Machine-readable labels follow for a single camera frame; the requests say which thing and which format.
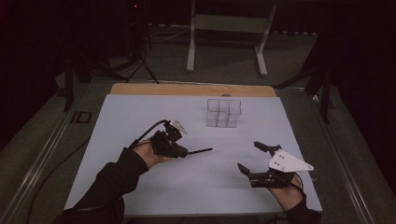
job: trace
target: clear acrylic box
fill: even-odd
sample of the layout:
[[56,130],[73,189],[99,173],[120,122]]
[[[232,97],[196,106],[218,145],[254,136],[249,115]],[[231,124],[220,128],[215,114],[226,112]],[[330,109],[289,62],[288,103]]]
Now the clear acrylic box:
[[241,115],[241,101],[239,100],[207,100],[207,127],[236,128]]

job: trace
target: metal stand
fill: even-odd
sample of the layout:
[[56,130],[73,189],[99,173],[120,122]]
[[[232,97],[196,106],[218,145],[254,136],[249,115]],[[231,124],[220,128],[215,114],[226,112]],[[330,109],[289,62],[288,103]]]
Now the metal stand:
[[273,17],[276,12],[276,5],[271,6],[268,18],[245,18],[231,16],[204,15],[195,13],[195,0],[191,0],[191,36],[189,56],[187,59],[187,71],[194,70],[195,61],[195,30],[216,30],[216,31],[232,31],[262,34],[262,42],[255,48],[257,62],[259,64],[260,75],[267,76],[267,68],[265,66],[262,51],[267,41]]

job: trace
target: wire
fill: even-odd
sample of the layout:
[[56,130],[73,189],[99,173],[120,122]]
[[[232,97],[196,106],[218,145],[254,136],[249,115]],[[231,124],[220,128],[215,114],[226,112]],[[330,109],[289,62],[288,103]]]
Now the wire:
[[[157,40],[157,41],[151,40],[151,42],[154,42],[154,43],[165,42],[166,40],[170,40],[170,39],[172,39],[172,38],[174,38],[174,37],[176,37],[176,36],[178,36],[178,35],[182,35],[182,34],[188,32],[189,30],[190,30],[190,28],[188,28],[188,29],[186,29],[186,30],[184,30],[184,31],[178,32],[178,33],[175,34],[175,35],[168,36],[168,37],[166,37],[166,38],[163,39],[163,40]],[[153,34],[153,35],[151,35],[151,36],[154,36],[154,35],[157,35],[157,34],[166,34],[166,33],[172,34],[172,33],[174,33],[174,32],[159,32],[159,33]]]
[[136,148],[136,147],[140,147],[140,146],[143,146],[143,145],[149,144],[149,143],[152,143],[152,142],[151,142],[151,141],[148,141],[148,142],[145,142],[145,143],[141,143],[141,144],[138,144],[138,145],[134,146],[134,147],[131,148],[131,149],[134,149],[134,148]]
[[146,53],[146,51],[144,50],[144,52],[145,52],[145,57],[142,59],[142,55],[140,54],[140,59],[141,59],[141,61],[142,61],[142,63],[141,64],[139,64],[139,66],[137,66],[137,68],[131,73],[131,75],[129,75],[129,77],[125,80],[125,83],[128,83],[130,80],[131,80],[131,78],[132,78],[132,76],[140,69],[140,67],[143,65],[143,62],[146,60],[146,58],[147,58],[147,53]]
[[132,65],[131,67],[129,67],[128,69],[126,69],[124,71],[120,71],[120,75],[130,72],[132,69],[135,68],[135,66],[136,66],[136,64]]
[[95,68],[95,69],[98,69],[98,70],[101,70],[101,71],[103,71],[105,74],[109,75],[110,77],[113,77],[113,78],[116,79],[116,80],[125,80],[125,79],[126,79],[126,77],[122,77],[122,76],[120,76],[119,74],[115,73],[115,72],[112,70],[112,68],[109,67],[109,66],[106,65],[106,64],[97,62],[97,61],[91,59],[90,57],[86,56],[86,55],[83,54],[83,53],[80,53],[78,56],[79,56],[81,59],[83,59],[84,61],[86,61],[88,66],[90,66],[90,67],[92,67],[92,68]]
[[149,128],[145,133],[143,133],[138,139],[134,140],[128,148],[132,149],[137,147],[137,143],[139,143],[149,132],[151,132],[155,127],[157,127],[161,123],[166,123],[166,122],[168,121],[166,119],[163,119],[152,125],[151,128]]
[[300,183],[301,183],[301,189],[304,190],[303,180],[301,179],[301,177],[297,173],[294,173],[294,174],[297,175],[297,177],[298,177],[298,179],[300,180]]
[[298,178],[300,179],[300,183],[301,183],[301,186],[302,186],[301,188],[298,187],[298,186],[295,185],[295,184],[292,184],[291,182],[288,182],[288,181],[286,181],[286,180],[284,180],[284,179],[282,179],[282,178],[276,176],[276,175],[273,175],[273,178],[276,179],[276,180],[279,180],[279,181],[281,181],[281,182],[284,182],[286,185],[289,185],[289,186],[291,186],[291,187],[297,189],[298,191],[300,191],[300,193],[301,193],[301,194],[303,195],[303,197],[305,198],[305,197],[306,197],[306,194],[305,194],[304,191],[303,191],[303,180],[300,178],[299,175],[297,175],[297,176],[298,176]]
[[180,32],[176,32],[176,31],[163,31],[163,32],[156,32],[156,33],[154,33],[154,34],[151,34],[150,36],[155,36],[155,35],[167,35],[167,34],[171,35],[171,34],[178,34],[178,33],[180,33]]
[[41,182],[40,186],[38,187],[37,191],[35,192],[35,195],[33,196],[32,203],[30,204],[27,217],[26,217],[26,224],[29,224],[30,222],[30,216],[33,211],[33,206],[35,205],[35,199],[37,198],[38,193],[42,190],[44,184],[47,182],[47,180],[50,178],[50,176],[65,162],[67,161],[70,157],[72,157],[76,152],[78,152],[82,147],[87,144],[88,141],[90,141],[91,137],[88,137],[87,140],[85,140],[81,145],[78,146],[72,153],[70,153],[66,158],[64,158],[60,163],[58,163],[50,172],[47,174],[47,176],[44,178],[43,182]]
[[160,84],[160,82],[157,80],[157,75],[151,70],[150,66],[146,62],[146,57],[142,59],[143,65],[145,65],[146,70],[148,70],[148,73],[151,75],[151,77],[154,79],[154,82],[157,84]]

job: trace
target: black sleeve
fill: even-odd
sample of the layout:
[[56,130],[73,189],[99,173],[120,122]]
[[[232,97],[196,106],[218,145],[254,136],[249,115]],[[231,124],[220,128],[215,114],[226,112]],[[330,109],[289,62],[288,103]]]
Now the black sleeve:
[[106,164],[99,172],[82,199],[73,208],[64,210],[53,223],[121,223],[122,195],[135,190],[139,176],[148,170],[139,155],[125,148],[116,163]]
[[306,207],[306,199],[303,198],[289,211],[285,211],[289,224],[319,224],[321,215],[319,212]]

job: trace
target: white sheet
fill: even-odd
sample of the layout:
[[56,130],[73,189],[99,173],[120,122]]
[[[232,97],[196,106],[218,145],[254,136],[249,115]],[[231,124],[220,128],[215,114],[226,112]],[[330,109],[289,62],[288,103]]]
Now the white sheet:
[[[276,97],[227,97],[242,102],[236,128],[205,126],[207,99],[202,96],[137,96],[109,94],[92,133],[71,189],[66,208],[87,191],[96,174],[109,161],[116,161],[124,147],[162,119],[178,119],[188,134],[177,141],[189,151],[214,150],[185,159],[158,164],[140,176],[137,190],[124,196],[125,215],[225,215],[280,212],[282,209],[267,189],[253,189],[237,167],[240,162],[251,172],[266,172],[269,153],[253,146],[281,145],[302,159],[285,109]],[[158,126],[155,131],[164,130]],[[308,172],[304,181],[309,208],[321,205]]]

